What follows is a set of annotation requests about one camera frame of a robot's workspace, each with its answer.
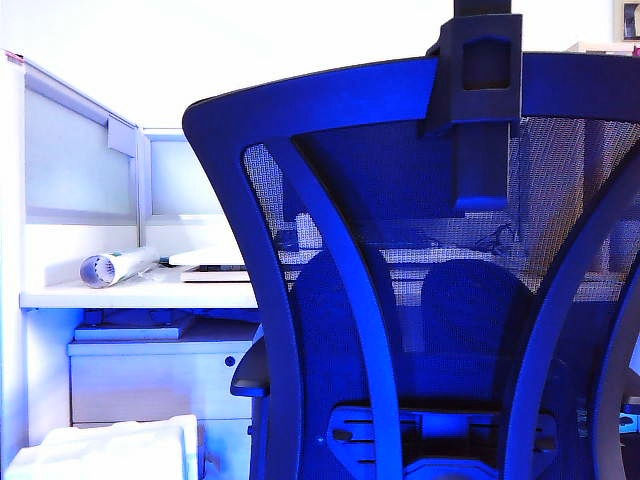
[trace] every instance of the office chair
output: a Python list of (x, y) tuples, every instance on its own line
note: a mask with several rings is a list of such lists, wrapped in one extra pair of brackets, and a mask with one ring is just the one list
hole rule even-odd
[(263, 319), (231, 386), (252, 479), (633, 471), (640, 62), (522, 55), (510, 2), (454, 10), (425, 57), (184, 115)]

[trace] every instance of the book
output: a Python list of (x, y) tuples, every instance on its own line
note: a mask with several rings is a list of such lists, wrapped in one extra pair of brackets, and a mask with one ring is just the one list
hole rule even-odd
[(244, 265), (200, 265), (180, 273), (182, 282), (250, 282)]
[(238, 247), (207, 247), (188, 252), (175, 253), (169, 257), (169, 264), (176, 266), (189, 265), (242, 265), (244, 260)]

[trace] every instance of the white wall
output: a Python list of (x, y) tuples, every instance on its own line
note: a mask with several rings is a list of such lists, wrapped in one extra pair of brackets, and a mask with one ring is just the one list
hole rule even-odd
[[(0, 0), (0, 46), (145, 127), (200, 98), (422, 55), (453, 0)], [(612, 0), (513, 0), (527, 50), (612, 40)]]

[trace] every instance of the paper roll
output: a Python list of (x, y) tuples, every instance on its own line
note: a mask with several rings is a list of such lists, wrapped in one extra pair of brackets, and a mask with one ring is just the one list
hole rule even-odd
[(159, 260), (152, 247), (92, 255), (80, 265), (80, 278), (91, 288), (110, 287), (148, 270)]

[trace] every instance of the styrofoam packaging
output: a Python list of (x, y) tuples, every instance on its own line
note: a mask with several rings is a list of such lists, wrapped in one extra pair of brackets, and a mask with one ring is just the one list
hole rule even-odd
[(197, 480), (197, 422), (181, 415), (158, 422), (58, 428), (38, 447), (20, 450), (5, 480)]

